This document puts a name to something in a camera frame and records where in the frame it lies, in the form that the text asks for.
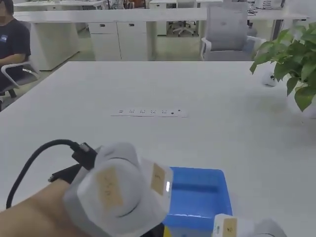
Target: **blue plastic box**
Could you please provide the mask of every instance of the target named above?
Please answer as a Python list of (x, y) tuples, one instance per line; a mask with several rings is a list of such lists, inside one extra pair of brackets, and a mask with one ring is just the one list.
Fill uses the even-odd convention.
[(172, 170), (170, 211), (163, 223), (172, 237), (210, 237), (215, 215), (232, 215), (224, 173), (216, 169)]

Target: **sticker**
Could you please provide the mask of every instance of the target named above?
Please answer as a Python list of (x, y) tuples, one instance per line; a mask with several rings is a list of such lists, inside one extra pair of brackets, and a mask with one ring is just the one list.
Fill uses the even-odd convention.
[(6, 42), (6, 39), (8, 38), (8, 36), (6, 35), (2, 35), (1, 38), (0, 38), (0, 41), (1, 42)]
[(97, 176), (100, 200), (106, 209), (122, 206), (123, 199), (119, 189), (119, 181), (114, 167), (100, 171)]
[(165, 171), (156, 163), (153, 167), (151, 188), (163, 196)]
[(224, 220), (223, 237), (236, 237), (237, 235), (237, 219), (227, 218)]

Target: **electrical outlet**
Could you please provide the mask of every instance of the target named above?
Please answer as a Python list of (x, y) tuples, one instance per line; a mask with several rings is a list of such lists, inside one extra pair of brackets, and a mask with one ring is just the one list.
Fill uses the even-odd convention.
[(133, 117), (178, 117), (186, 118), (188, 113), (182, 109), (149, 109), (149, 108), (131, 108), (117, 110), (111, 116), (133, 116)]

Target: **chair armrest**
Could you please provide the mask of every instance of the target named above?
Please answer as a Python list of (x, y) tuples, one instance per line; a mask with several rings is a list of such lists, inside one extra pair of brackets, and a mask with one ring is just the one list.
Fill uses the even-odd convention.
[[(19, 66), (24, 66), (24, 65), (31, 65), (32, 66), (32, 63), (31, 61), (26, 61), (26, 62), (23, 62), (23, 63), (13, 63), (13, 64), (7, 64), (7, 65), (3, 65), (1, 67), (1, 72), (3, 75), (5, 75), (6, 78), (8, 78), (10, 80), (10, 82), (12, 84), (14, 84), (14, 86), (16, 88), (20, 88), (20, 86), (13, 80), (12, 77), (10, 77), (10, 75), (6, 72), (6, 69), (8, 68), (15, 68), (15, 67), (19, 67)], [(37, 79), (39, 79), (39, 75), (38, 75), (38, 72), (36, 71), (36, 73), (33, 73), (31, 72)]]
[(262, 38), (258, 38), (258, 37), (254, 37), (254, 36), (247, 36), (247, 40), (253, 40), (255, 41), (256, 43), (260, 45), (262, 45), (264, 42), (266, 42), (265, 39), (262, 39)]
[(202, 48), (201, 48), (201, 59), (204, 61), (205, 59), (205, 53), (208, 51), (211, 51), (212, 49), (212, 43), (210, 41), (208, 41), (205, 37), (203, 37), (202, 39)]

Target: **office chair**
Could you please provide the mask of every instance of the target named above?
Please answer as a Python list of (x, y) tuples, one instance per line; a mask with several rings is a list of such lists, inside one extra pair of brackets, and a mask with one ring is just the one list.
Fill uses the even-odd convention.
[(200, 53), (203, 61), (252, 61), (247, 44), (255, 42), (259, 46), (265, 40), (247, 36), (247, 10), (246, 2), (208, 6), (206, 34)]
[[(177, 0), (177, 8), (193, 8), (194, 6), (195, 6), (195, 0)], [(177, 29), (174, 29), (172, 33), (179, 31), (178, 36), (180, 37), (180, 35), (184, 31), (187, 31), (187, 32), (190, 32), (193, 36), (195, 31), (187, 27), (187, 25), (189, 24), (186, 21), (182, 21), (181, 23), (182, 23), (182, 26)]]
[[(23, 25), (25, 25), (29, 29), (29, 31), (31, 32), (31, 24), (29, 22), (22, 22), (21, 21), (21, 23)], [(23, 66), (23, 76), (19, 79), (13, 80), (12, 77), (10, 77), (10, 75), (6, 72), (6, 70), (8, 68), (14, 68), (14, 67), (20, 67), (20, 66)], [(11, 98), (16, 97), (14, 89), (16, 89), (16, 88), (19, 89), (20, 86), (35, 82), (40, 78), (39, 71), (34, 67), (30, 58), (28, 58), (23, 63), (4, 65), (1, 67), (1, 72), (11, 82), (11, 84), (9, 86), (7, 86), (5, 89), (3, 89), (2, 91), (0, 91), (0, 94), (3, 94), (6, 91), (8, 91)], [(2, 103), (3, 103), (3, 100), (0, 99), (0, 111), (1, 111)]]

